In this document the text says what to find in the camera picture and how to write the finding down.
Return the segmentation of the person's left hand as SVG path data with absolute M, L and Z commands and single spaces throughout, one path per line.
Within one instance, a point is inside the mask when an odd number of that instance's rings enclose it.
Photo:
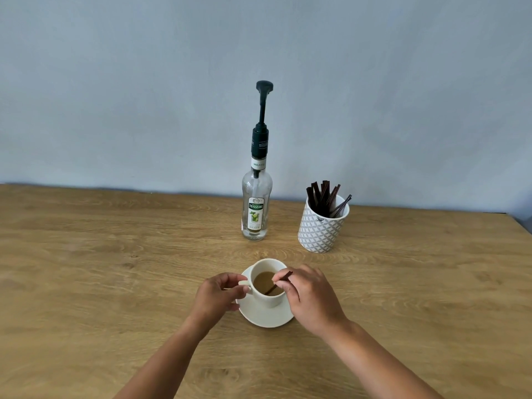
M 197 290 L 189 318 L 203 334 L 207 334 L 228 311 L 238 311 L 237 300 L 227 303 L 224 290 L 240 285 L 246 277 L 237 273 L 220 273 L 202 282 Z

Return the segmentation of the light brown coffee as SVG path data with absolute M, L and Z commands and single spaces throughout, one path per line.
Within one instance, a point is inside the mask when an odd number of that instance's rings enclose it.
M 253 279 L 253 286 L 262 295 L 277 296 L 283 294 L 283 289 L 273 281 L 274 275 L 275 272 L 271 271 L 261 272 Z

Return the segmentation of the person's left forearm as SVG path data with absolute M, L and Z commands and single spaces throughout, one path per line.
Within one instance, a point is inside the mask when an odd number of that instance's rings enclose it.
M 174 399 L 197 346 L 213 326 L 187 318 L 112 399 Z

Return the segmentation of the person's right forearm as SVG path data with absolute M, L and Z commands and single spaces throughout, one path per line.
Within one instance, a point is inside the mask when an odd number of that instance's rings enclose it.
M 444 399 L 356 322 L 329 324 L 320 337 L 372 399 Z

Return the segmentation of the person's right hand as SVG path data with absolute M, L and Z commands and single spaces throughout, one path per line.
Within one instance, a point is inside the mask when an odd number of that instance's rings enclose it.
M 308 265 L 283 269 L 272 279 L 278 287 L 283 289 L 284 281 L 279 279 L 289 271 L 293 274 L 288 282 L 297 288 L 301 301 L 300 315 L 295 318 L 307 331 L 328 341 L 350 328 L 351 323 L 321 270 Z

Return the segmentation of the bundle of brown stir sticks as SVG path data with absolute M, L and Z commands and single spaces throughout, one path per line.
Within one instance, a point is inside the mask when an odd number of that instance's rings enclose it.
M 312 182 L 306 188 L 306 202 L 310 210 L 328 219 L 339 219 L 347 216 L 352 195 L 349 194 L 345 199 L 341 199 L 339 196 L 340 189 L 340 183 L 331 187 L 329 180 L 323 180 L 321 184 L 316 181 Z

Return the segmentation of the clear glass syrup bottle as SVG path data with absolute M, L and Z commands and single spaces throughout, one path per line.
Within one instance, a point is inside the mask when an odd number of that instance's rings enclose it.
M 267 234 L 273 180 L 265 171 L 266 163 L 266 158 L 252 156 L 251 169 L 242 179 L 242 234 L 250 241 L 260 241 Z

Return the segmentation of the white coffee cup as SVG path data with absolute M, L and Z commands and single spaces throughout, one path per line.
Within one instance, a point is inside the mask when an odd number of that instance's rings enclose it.
M 242 275 L 246 277 L 246 280 L 243 280 L 239 282 L 240 285 L 247 285 L 251 289 L 251 291 L 246 295 L 246 298 L 252 298 L 255 299 L 256 302 L 258 302 L 259 305 L 261 305 L 264 308 L 274 308 L 281 304 L 282 299 L 286 297 L 285 292 L 281 295 L 277 296 L 266 296 L 260 294 L 256 288 L 253 286 L 253 279 L 264 271 L 271 271 L 275 272 L 275 274 L 283 269 L 285 269 L 286 266 L 283 264 L 283 262 L 276 260 L 276 259 L 262 259 L 257 261 L 252 266 L 248 267 Z

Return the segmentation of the white grey patterned cup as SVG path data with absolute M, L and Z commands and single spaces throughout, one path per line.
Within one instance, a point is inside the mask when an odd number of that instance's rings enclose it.
M 321 216 L 310 208 L 309 200 L 306 199 L 297 235 L 298 241 L 310 252 L 329 252 L 332 249 L 348 214 L 349 205 L 346 204 L 340 217 L 330 219 Z

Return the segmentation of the black pump dispenser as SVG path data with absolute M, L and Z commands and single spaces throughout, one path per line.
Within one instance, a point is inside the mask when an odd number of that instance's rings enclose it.
M 267 161 L 269 130 L 264 122 L 264 118 L 267 96 L 273 91 L 273 83 L 266 80 L 260 80 L 256 83 L 256 89 L 260 94 L 260 115 L 259 122 L 256 124 L 252 132 L 251 168 L 254 179 L 257 179 L 259 173 L 265 170 Z

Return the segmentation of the white saucer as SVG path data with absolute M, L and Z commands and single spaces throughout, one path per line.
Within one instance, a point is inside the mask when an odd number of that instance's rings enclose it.
M 287 296 L 274 308 L 264 308 L 252 298 L 244 298 L 237 303 L 240 305 L 241 314 L 250 323 L 262 328 L 277 328 L 293 318 Z

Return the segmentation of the single brown stirrer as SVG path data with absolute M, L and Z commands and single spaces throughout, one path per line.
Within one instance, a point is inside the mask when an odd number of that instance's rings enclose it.
M 283 276 L 279 279 L 279 281 L 284 281 L 284 282 L 289 281 L 289 277 L 290 277 L 292 274 L 293 274 L 292 271 L 287 272 L 285 275 L 283 275 Z M 271 294 L 276 288 L 277 288 L 277 285 L 274 283 L 273 286 L 272 286 L 269 290 L 267 290 L 265 293 L 263 293 L 263 294 L 266 295 L 266 296 L 269 296 L 269 295 L 270 295 L 270 294 Z

